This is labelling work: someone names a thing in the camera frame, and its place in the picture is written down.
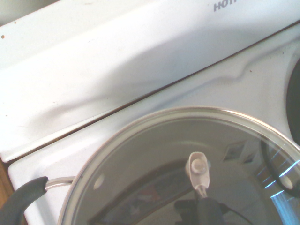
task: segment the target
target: stovetop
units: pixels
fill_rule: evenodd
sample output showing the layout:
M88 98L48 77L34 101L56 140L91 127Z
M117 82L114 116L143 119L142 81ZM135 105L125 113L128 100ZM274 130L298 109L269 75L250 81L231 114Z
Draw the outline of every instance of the stovetop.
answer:
M204 105L256 117L291 138L285 96L300 58L300 24L48 145L9 167L15 188L40 176L76 176L88 158L128 123L158 110ZM54 225L68 187L51 189L25 212L30 225Z
M297 0L62 0L0 27L0 156L41 148L297 22Z

